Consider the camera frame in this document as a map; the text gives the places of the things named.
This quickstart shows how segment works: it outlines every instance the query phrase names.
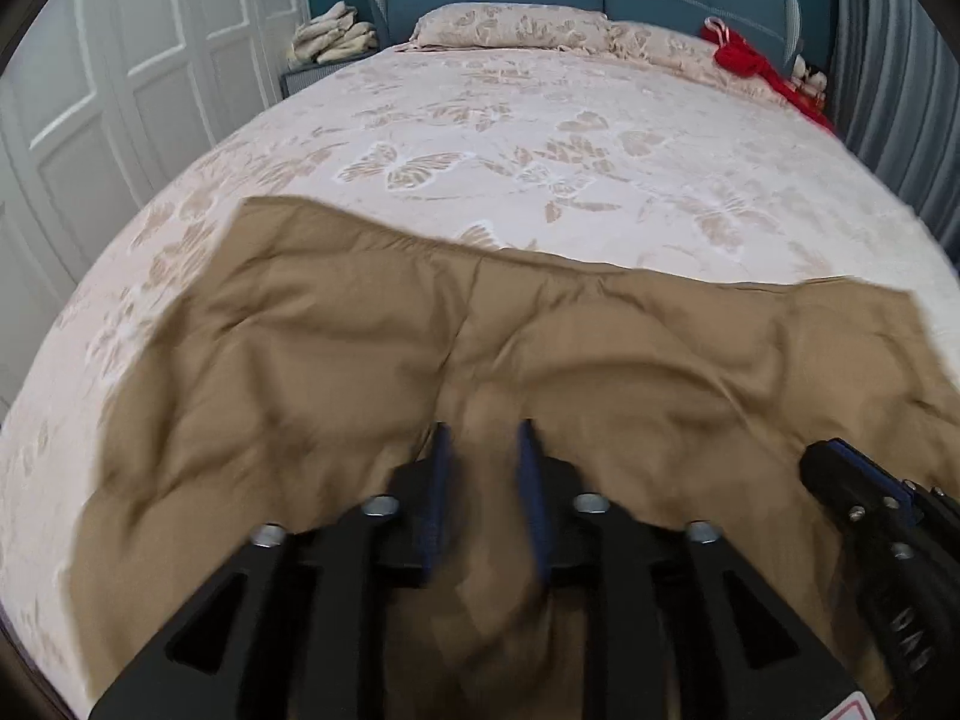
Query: nightstand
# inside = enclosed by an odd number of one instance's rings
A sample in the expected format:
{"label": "nightstand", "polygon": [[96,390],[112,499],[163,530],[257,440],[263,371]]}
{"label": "nightstand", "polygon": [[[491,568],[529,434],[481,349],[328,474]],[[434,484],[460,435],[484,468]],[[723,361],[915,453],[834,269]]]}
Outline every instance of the nightstand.
{"label": "nightstand", "polygon": [[280,90],[283,93],[283,98],[286,100],[290,95],[296,95],[296,93],[302,92],[310,84],[316,83],[320,79],[325,79],[327,76],[332,76],[336,71],[342,70],[347,65],[352,65],[354,62],[367,59],[375,53],[376,52],[365,52],[340,62],[330,62],[325,65],[314,65],[313,67],[302,68],[300,70],[286,71],[286,73],[280,76]]}

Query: curtain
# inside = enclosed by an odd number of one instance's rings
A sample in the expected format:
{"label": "curtain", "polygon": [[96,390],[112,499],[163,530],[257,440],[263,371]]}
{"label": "curtain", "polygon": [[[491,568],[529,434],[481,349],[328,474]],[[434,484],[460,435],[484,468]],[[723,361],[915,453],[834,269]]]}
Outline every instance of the curtain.
{"label": "curtain", "polygon": [[960,262],[960,65],[917,0],[839,0],[827,112]]}

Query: screw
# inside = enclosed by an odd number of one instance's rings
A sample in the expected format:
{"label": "screw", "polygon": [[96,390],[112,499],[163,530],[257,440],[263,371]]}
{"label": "screw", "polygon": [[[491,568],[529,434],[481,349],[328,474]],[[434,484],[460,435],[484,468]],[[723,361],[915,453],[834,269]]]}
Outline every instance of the screw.
{"label": "screw", "polygon": [[910,545],[904,544],[902,541],[894,541],[890,545],[890,551],[894,553],[897,560],[910,560],[913,557],[913,550]]}
{"label": "screw", "polygon": [[250,536],[250,541],[258,547],[278,547],[287,538],[287,532],[280,525],[261,525]]}
{"label": "screw", "polygon": [[392,495],[374,495],[373,498],[368,498],[361,508],[367,517],[390,517],[400,509],[400,501]]}
{"label": "screw", "polygon": [[610,501],[598,493],[581,493],[573,499],[573,508],[581,514],[604,514]]}
{"label": "screw", "polygon": [[720,538],[720,529],[705,520],[696,520],[686,527],[686,537],[698,544],[712,544]]}

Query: khaki cloth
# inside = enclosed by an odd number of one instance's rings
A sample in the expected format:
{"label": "khaki cloth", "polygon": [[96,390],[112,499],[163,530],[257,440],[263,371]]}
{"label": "khaki cloth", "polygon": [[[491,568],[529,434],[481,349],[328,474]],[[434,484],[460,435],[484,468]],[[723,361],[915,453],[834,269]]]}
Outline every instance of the khaki cloth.
{"label": "khaki cloth", "polygon": [[635,517],[718,523],[885,694],[797,461],[838,436],[960,490],[960,396],[908,295],[470,250],[275,197],[241,209],[109,415],[70,573],[92,693],[256,525],[333,521],[443,420],[458,538],[433,586],[392,605],[389,716],[578,718],[582,599],[536,586],[522,418]]}

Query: black metal bracket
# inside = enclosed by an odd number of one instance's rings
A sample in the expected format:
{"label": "black metal bracket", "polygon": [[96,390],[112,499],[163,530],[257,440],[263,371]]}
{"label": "black metal bracket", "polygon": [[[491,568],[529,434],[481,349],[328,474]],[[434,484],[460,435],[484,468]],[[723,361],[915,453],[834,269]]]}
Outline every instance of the black metal bracket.
{"label": "black metal bracket", "polygon": [[857,605],[902,720],[960,717],[960,505],[895,479],[840,439],[808,447],[800,480],[856,560]]}
{"label": "black metal bracket", "polygon": [[709,522],[678,533],[636,521],[545,455],[529,422],[518,483],[544,584],[589,593],[584,720],[667,717],[671,661],[683,720],[821,720],[849,702],[870,712],[843,666]]}
{"label": "black metal bracket", "polygon": [[[450,436],[333,525],[253,533],[107,689],[91,720],[377,718],[379,616],[443,547]],[[322,678],[306,677],[322,675]]]}
{"label": "black metal bracket", "polygon": [[[589,599],[586,720],[872,720],[856,684],[707,522],[638,522],[520,426],[517,482],[544,591]],[[334,524],[258,529],[144,647],[91,720],[379,720],[382,614],[445,546],[449,429]],[[851,714],[852,707],[857,713]]]}

